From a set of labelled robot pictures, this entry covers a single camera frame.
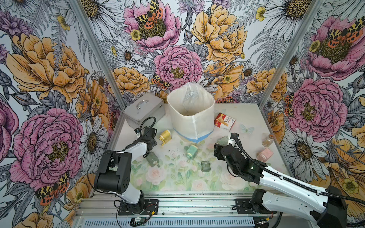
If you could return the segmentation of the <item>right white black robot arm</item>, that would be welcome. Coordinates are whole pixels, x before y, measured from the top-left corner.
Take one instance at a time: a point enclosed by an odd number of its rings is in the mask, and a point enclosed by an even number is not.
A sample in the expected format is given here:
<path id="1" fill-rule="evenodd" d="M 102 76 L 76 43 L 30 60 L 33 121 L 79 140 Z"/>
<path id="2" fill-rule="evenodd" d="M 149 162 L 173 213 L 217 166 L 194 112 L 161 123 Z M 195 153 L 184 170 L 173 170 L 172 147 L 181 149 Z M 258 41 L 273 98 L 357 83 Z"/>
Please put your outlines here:
<path id="1" fill-rule="evenodd" d="M 347 221 L 347 201 L 364 205 L 362 199 L 345 196 L 340 189 L 314 186 L 287 176 L 264 162 L 254 159 L 243 149 L 237 133 L 232 133 L 226 145 L 215 144 L 214 156 L 225 161 L 234 177 L 280 192 L 273 194 L 256 189 L 250 199 L 238 199 L 237 211 L 250 210 L 256 214 L 286 213 L 306 219 L 320 228 L 359 228 L 364 220 Z"/>

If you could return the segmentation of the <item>translucent green shavings tray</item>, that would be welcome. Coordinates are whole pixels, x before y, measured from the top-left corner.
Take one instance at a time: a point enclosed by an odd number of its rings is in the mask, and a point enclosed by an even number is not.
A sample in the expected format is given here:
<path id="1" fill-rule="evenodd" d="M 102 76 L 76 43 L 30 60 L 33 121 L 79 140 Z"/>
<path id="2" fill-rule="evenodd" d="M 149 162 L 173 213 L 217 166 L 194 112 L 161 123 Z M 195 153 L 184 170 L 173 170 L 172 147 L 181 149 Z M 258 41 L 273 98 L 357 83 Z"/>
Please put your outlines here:
<path id="1" fill-rule="evenodd" d="M 211 170 L 211 165 L 209 161 L 201 161 L 201 171 L 209 172 Z"/>

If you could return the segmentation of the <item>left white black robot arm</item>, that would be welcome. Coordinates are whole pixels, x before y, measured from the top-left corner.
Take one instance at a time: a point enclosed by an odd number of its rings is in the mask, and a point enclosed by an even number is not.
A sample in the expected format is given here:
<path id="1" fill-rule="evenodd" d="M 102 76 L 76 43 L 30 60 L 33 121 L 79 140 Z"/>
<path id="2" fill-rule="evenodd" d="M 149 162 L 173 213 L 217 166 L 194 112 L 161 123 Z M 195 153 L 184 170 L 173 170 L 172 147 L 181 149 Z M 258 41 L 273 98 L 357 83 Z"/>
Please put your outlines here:
<path id="1" fill-rule="evenodd" d="M 131 180 L 132 162 L 139 157 L 146 158 L 157 145 L 155 117 L 149 117 L 135 129 L 141 135 L 121 151 L 106 151 L 94 179 L 95 190 L 104 194 L 113 194 L 122 200 L 121 208 L 133 214 L 140 214 L 145 208 L 145 198 L 141 190 L 136 189 Z"/>

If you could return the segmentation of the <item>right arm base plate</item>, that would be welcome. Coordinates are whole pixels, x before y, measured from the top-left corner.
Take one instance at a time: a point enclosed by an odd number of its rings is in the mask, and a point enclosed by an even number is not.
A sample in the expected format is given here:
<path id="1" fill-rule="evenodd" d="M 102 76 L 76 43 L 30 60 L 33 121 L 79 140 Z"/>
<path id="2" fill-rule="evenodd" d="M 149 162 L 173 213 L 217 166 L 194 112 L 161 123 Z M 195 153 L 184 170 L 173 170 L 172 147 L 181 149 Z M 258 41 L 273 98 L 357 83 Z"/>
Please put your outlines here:
<path id="1" fill-rule="evenodd" d="M 262 205 L 254 206 L 250 203 L 250 199 L 240 198 L 235 199 L 235 205 L 232 207 L 233 211 L 237 211 L 239 215 L 242 214 L 276 214 L 276 211 L 269 211 Z"/>

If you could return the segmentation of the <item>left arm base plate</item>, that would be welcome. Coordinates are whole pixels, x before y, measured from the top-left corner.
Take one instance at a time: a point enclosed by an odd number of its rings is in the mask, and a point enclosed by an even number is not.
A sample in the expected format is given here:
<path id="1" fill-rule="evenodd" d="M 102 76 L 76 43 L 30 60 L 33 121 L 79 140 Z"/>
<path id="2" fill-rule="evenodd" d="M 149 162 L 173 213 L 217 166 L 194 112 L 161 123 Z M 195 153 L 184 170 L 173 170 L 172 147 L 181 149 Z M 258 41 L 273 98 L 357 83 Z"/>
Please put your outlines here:
<path id="1" fill-rule="evenodd" d="M 118 207 L 117 214 L 119 216 L 156 215 L 158 213 L 158 207 L 158 199 L 146 199 L 144 202 L 139 202 L 138 204 L 122 203 Z"/>

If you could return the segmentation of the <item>grey-green pencil sharpener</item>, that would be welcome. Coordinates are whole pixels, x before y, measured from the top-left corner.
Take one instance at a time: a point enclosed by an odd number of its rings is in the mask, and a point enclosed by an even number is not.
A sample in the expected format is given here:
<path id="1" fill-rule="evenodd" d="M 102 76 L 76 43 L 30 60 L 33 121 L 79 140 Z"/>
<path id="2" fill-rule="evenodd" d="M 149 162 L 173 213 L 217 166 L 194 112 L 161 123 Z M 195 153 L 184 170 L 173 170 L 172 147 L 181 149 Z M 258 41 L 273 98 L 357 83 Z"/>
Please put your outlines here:
<path id="1" fill-rule="evenodd" d="M 156 166 L 157 168 L 160 168 L 159 159 L 158 159 L 157 155 L 154 152 L 150 152 L 148 154 L 148 156 L 146 156 L 146 159 L 148 161 L 148 164 L 151 167 L 155 167 Z"/>

